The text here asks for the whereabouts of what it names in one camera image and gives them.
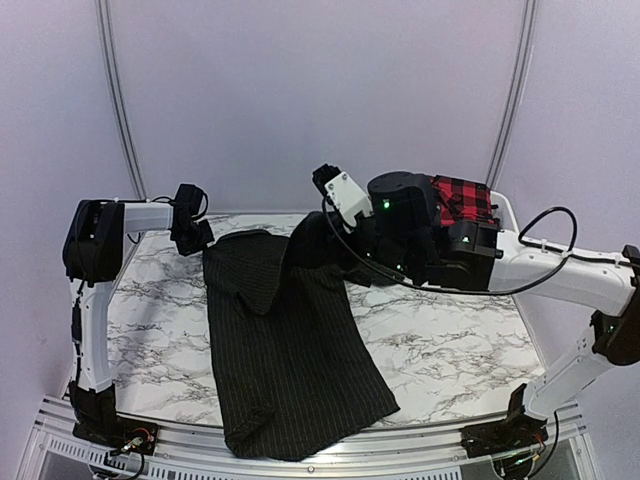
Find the black pinstriped long sleeve shirt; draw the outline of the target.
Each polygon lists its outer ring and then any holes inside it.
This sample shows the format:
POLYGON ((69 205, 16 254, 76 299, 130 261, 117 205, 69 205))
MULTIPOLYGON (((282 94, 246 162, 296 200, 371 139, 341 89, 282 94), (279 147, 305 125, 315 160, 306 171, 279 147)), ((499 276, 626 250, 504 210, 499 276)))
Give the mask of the black pinstriped long sleeve shirt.
POLYGON ((235 456, 300 461, 397 412, 352 315, 349 265, 320 212, 288 236, 245 230, 204 252, 212 368, 235 456))

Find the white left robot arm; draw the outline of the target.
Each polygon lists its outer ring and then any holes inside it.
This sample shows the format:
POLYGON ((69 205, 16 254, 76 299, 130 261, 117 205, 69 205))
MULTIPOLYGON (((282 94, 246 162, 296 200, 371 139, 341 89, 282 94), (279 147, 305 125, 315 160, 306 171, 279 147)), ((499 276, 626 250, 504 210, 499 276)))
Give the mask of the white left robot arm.
POLYGON ((72 291, 69 394, 78 423, 106 445, 119 444, 127 432, 116 413, 107 351, 108 308, 124 266, 126 237, 168 231, 180 255, 199 253, 214 240, 204 219, 207 208, 207 194, 193 184, 181 184, 172 197, 78 204, 62 252, 72 291))

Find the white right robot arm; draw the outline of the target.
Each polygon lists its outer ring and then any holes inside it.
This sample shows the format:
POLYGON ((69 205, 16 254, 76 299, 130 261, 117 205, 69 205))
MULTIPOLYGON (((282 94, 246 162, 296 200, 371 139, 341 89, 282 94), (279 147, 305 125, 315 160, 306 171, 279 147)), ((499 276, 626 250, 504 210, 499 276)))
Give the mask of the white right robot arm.
MULTIPOLYGON (((626 186, 616 174, 508 170, 498 189, 521 223, 563 205, 578 219, 581 247, 619 251, 639 241, 639 203, 624 195, 626 186)), ((388 426, 503 411, 512 390, 564 354, 591 316, 587 308, 527 294, 508 300, 402 287, 347 291, 366 347, 400 407, 385 419, 388 426)))

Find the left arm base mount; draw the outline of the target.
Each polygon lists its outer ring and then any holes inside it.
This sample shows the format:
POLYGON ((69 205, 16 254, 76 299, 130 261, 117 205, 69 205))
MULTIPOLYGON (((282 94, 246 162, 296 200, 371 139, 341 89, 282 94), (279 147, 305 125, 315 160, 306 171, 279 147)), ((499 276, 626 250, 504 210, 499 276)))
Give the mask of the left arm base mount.
POLYGON ((106 416, 99 414, 97 418, 78 409, 74 413, 73 435, 76 438, 109 447, 114 454, 154 453, 159 433, 156 423, 123 417, 115 412, 107 412, 106 416))

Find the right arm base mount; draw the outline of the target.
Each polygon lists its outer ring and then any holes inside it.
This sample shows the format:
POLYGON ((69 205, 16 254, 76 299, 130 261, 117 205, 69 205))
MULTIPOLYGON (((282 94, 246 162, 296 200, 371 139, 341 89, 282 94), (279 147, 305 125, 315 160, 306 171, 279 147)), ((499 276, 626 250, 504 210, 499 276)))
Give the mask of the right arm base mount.
POLYGON ((528 416, 522 405, 510 406, 504 419, 465 426, 461 446, 469 458, 494 455, 546 441, 547 420, 528 416))

